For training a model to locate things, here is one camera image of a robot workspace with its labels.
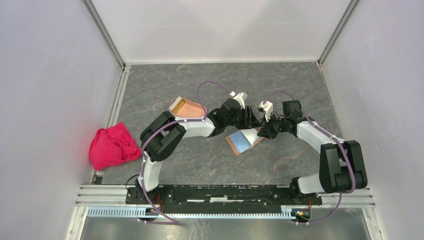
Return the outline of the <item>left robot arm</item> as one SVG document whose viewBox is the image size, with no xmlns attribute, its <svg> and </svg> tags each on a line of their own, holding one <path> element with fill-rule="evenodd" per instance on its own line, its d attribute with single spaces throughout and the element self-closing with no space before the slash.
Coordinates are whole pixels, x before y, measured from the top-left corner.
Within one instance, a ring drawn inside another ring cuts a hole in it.
<svg viewBox="0 0 424 240">
<path fill-rule="evenodd" d="M 138 197 L 145 204 L 157 198 L 156 188 L 163 161 L 166 160 L 184 138 L 214 137 L 227 127 L 238 130 L 257 129 L 260 121 L 249 105 L 242 106 L 235 99 L 227 99 L 219 108 L 206 115 L 184 118 L 170 111 L 162 112 L 141 134 L 142 167 L 137 179 Z"/>
</svg>

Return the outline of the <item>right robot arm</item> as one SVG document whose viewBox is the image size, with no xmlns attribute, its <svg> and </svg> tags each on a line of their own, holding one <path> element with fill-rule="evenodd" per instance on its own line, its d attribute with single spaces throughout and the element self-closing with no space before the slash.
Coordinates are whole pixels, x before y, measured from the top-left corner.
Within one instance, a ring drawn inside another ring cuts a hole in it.
<svg viewBox="0 0 424 240">
<path fill-rule="evenodd" d="M 318 173 L 295 177 L 289 189 L 289 199 L 302 204 L 309 194 L 352 193 L 368 185 L 361 145 L 328 132 L 302 112 L 298 100 L 282 103 L 283 114 L 274 112 L 273 104 L 259 104 L 262 128 L 258 136 L 275 139 L 279 133 L 290 133 L 308 143 L 319 153 Z"/>
</svg>

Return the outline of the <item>tan leather card holder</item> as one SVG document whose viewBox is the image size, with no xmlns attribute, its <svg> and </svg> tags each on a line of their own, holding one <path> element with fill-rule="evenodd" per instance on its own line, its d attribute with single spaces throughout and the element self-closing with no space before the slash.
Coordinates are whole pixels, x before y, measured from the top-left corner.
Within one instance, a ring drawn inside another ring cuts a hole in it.
<svg viewBox="0 0 424 240">
<path fill-rule="evenodd" d="M 264 138 L 258 136 L 258 130 L 253 128 L 238 130 L 237 132 L 227 136 L 225 139 L 233 150 L 234 154 L 239 156 L 243 152 L 257 145 Z"/>
</svg>

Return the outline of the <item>blue credit card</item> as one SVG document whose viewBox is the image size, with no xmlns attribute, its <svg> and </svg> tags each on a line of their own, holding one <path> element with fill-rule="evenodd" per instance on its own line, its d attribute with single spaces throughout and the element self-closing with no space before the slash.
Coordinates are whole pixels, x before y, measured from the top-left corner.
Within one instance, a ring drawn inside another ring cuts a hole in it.
<svg viewBox="0 0 424 240">
<path fill-rule="evenodd" d="M 251 143 L 241 130 L 229 135 L 229 139 L 235 147 L 235 151 L 239 154 L 243 153 L 251 147 Z"/>
</svg>

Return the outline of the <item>pink oval tray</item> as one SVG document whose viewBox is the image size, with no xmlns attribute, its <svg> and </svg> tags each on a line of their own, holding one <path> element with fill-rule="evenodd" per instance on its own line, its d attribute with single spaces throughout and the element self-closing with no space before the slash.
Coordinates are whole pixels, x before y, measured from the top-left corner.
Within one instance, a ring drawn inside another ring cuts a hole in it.
<svg viewBox="0 0 424 240">
<path fill-rule="evenodd" d="M 195 119 L 205 116 L 205 110 L 201 104 L 178 96 L 169 105 L 169 111 L 176 117 Z"/>
</svg>

